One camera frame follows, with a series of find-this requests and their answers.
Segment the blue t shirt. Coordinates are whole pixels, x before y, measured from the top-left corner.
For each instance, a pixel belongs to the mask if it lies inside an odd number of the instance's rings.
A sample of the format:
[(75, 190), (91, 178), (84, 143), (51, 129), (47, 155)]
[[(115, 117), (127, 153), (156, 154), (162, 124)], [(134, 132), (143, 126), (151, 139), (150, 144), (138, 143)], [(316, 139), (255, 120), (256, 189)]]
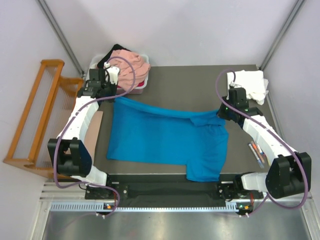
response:
[(194, 182), (217, 182), (229, 134), (215, 110), (179, 111), (119, 97), (106, 157), (110, 160), (186, 167)]

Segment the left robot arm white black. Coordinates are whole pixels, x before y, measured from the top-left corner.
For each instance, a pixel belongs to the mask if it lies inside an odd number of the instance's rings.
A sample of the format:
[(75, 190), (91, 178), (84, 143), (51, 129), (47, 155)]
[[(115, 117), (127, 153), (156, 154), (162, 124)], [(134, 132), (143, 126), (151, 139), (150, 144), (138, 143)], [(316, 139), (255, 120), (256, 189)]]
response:
[(91, 68), (89, 79), (77, 91), (67, 124), (56, 138), (48, 141), (56, 184), (59, 183), (58, 176), (62, 175), (87, 185), (89, 192), (96, 191), (102, 198), (119, 195), (113, 189), (108, 174), (95, 167), (94, 159), (85, 145), (86, 134), (99, 109), (99, 102), (112, 101), (116, 97), (119, 73), (118, 67), (110, 65)]

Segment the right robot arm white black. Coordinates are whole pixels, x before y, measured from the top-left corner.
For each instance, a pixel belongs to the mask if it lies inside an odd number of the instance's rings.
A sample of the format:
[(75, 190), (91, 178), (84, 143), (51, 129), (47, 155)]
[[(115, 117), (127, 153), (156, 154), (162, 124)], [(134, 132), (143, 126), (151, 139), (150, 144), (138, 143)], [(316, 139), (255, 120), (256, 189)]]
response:
[(260, 191), (280, 199), (310, 191), (311, 157), (306, 152), (297, 152), (281, 139), (263, 113), (249, 106), (243, 87), (228, 90), (217, 116), (238, 124), (261, 147), (269, 164), (266, 173), (244, 173), (235, 179), (233, 192), (237, 197), (245, 198), (251, 191)]

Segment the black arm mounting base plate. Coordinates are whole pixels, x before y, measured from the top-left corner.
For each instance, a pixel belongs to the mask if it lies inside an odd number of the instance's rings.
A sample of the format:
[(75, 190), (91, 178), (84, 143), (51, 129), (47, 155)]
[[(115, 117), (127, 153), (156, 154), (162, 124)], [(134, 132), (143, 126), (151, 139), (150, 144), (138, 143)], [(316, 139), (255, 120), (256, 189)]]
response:
[(234, 174), (223, 174), (217, 181), (188, 180), (184, 174), (111, 174), (106, 186), (116, 189), (122, 200), (140, 196), (204, 196), (210, 200), (261, 199), (256, 190), (243, 190), (234, 183)]

